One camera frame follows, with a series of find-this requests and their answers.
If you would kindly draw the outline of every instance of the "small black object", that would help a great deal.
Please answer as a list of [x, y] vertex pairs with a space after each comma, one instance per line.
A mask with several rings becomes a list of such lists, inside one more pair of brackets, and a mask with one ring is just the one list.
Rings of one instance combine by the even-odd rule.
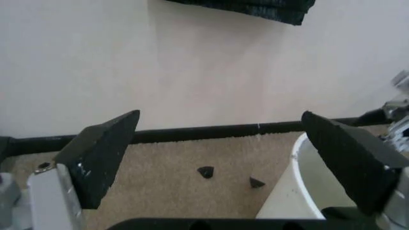
[[39, 169], [45, 169], [46, 167], [50, 166], [50, 163], [44, 162], [38, 166]]
[[209, 179], [213, 177], [213, 171], [215, 170], [214, 167], [212, 166], [205, 166], [205, 167], [200, 167], [197, 169], [197, 171], [202, 175], [202, 177]]
[[260, 188], [263, 187], [265, 183], [250, 177], [250, 185], [252, 188]]
[[114, 182], [138, 120], [139, 110], [134, 110], [87, 127], [55, 156], [56, 163], [68, 168], [82, 208], [97, 209], [100, 205]]

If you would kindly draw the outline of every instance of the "black bar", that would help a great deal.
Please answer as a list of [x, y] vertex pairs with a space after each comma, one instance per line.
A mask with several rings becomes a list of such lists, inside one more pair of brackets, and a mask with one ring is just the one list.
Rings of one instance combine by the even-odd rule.
[[[355, 123], [356, 118], [339, 118], [338, 122], [353, 126], [370, 126], [387, 124], [388, 122], [361, 122]], [[248, 125], [232, 126], [207, 126], [192, 128], [158, 129], [136, 131], [131, 144], [156, 143], [184, 140], [200, 140], [213, 138], [245, 137], [257, 134], [286, 133], [304, 131], [300, 121], [278, 122], [278, 123], [260, 123]], [[9, 156], [18, 156], [23, 154], [60, 151], [76, 135], [54, 136], [43, 138], [22, 138], [15, 139], [14, 151]]]

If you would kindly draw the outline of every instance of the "beige carpet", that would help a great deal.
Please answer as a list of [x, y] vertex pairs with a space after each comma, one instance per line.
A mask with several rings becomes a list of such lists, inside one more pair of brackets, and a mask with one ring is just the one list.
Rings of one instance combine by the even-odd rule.
[[[385, 126], [368, 127], [381, 134]], [[84, 212], [87, 229], [103, 230], [138, 217], [254, 218], [289, 162], [300, 132], [130, 145], [98, 210]], [[8, 158], [2, 169], [21, 187], [56, 153]], [[196, 169], [214, 166], [204, 179]], [[266, 185], [252, 189], [249, 177]]]

